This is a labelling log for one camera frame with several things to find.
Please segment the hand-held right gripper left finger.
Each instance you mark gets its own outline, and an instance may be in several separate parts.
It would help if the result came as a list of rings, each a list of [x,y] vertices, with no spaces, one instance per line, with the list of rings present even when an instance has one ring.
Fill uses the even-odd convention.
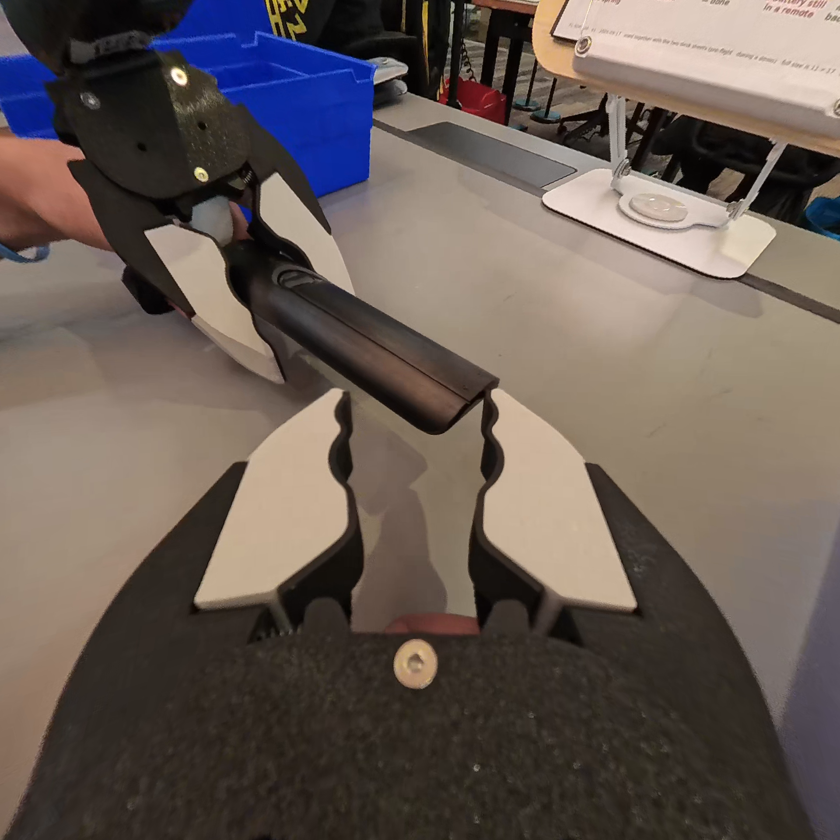
[[[352,433],[350,395],[332,388],[257,447],[194,595],[198,610],[267,606],[279,623],[302,623],[327,598],[351,616],[363,573]]]

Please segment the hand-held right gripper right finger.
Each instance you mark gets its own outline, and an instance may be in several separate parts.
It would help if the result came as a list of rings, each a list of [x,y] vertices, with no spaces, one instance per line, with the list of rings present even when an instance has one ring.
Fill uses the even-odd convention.
[[[518,602],[530,625],[565,607],[631,614],[637,598],[585,459],[556,429],[497,388],[486,395],[469,537],[479,623]]]

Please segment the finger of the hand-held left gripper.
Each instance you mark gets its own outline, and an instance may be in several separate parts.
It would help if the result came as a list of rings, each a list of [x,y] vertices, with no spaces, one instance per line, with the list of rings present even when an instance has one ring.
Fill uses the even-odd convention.
[[[256,190],[253,220],[267,232],[269,244],[285,250],[297,261],[354,295],[355,290],[340,249],[331,232],[306,207],[279,173],[269,176]]]
[[[192,309],[192,324],[238,364],[282,384],[274,351],[228,282],[223,248],[234,242],[234,233],[231,204],[218,196],[196,205],[191,223],[171,222],[144,234]]]

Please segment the black remote control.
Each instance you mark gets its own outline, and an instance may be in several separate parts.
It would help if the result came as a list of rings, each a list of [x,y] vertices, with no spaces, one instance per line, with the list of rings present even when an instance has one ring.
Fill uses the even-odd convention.
[[[228,245],[229,279],[255,330],[275,352],[300,345],[426,434],[440,435],[499,379],[252,239]]]

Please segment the grey desk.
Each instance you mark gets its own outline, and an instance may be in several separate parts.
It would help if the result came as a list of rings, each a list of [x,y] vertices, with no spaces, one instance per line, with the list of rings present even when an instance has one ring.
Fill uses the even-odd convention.
[[[358,295],[500,377],[691,565],[759,677],[824,837],[838,836],[838,245],[775,224],[717,282],[603,237],[532,186],[432,150],[454,123],[578,172],[584,154],[406,97],[367,182],[322,199]],[[234,462],[331,384],[285,389],[121,263],[72,243],[2,263],[2,833],[102,613]]]

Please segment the person's left hand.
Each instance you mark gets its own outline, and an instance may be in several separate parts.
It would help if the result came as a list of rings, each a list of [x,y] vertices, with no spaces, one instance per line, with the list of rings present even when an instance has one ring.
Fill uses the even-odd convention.
[[[22,255],[63,241],[110,251],[69,164],[84,154],[54,140],[1,137],[1,242]]]

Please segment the blue plastic bin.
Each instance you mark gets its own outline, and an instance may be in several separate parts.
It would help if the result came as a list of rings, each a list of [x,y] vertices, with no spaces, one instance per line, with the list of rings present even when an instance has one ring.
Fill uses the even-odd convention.
[[[366,180],[372,64],[261,31],[245,41],[233,13],[245,12],[247,3],[233,3],[231,12],[223,6],[199,2],[195,12],[190,7],[180,24],[150,46],[179,51],[214,77],[228,100],[245,105],[299,164],[316,196]],[[59,138],[46,89],[55,78],[27,49],[2,57],[2,114],[18,137]]]

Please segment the red bag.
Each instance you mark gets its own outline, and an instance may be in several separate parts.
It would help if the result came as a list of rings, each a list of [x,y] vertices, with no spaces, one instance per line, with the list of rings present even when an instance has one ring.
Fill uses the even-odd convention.
[[[508,124],[508,97],[474,79],[458,77],[455,104],[449,106],[499,125]]]

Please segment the black backpack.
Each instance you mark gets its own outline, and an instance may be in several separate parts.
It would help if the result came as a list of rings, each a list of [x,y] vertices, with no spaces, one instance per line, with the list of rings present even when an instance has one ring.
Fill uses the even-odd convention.
[[[759,135],[680,116],[658,133],[652,154],[674,157],[681,171],[678,186],[695,193],[707,194],[726,169],[741,174],[740,184],[726,198],[734,203],[749,193],[772,149],[771,141]],[[750,209],[797,224],[813,191],[838,173],[837,157],[787,144]]]

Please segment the blue bag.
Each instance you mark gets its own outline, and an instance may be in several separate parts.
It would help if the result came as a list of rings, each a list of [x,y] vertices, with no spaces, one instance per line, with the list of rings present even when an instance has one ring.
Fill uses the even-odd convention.
[[[839,241],[840,198],[817,196],[804,210],[805,225],[816,234]]]

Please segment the wooden board with instruction sheet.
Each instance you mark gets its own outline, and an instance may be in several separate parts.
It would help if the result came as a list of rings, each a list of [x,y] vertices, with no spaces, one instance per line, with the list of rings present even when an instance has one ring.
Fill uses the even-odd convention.
[[[555,76],[838,156],[838,1],[541,1],[532,44]]]

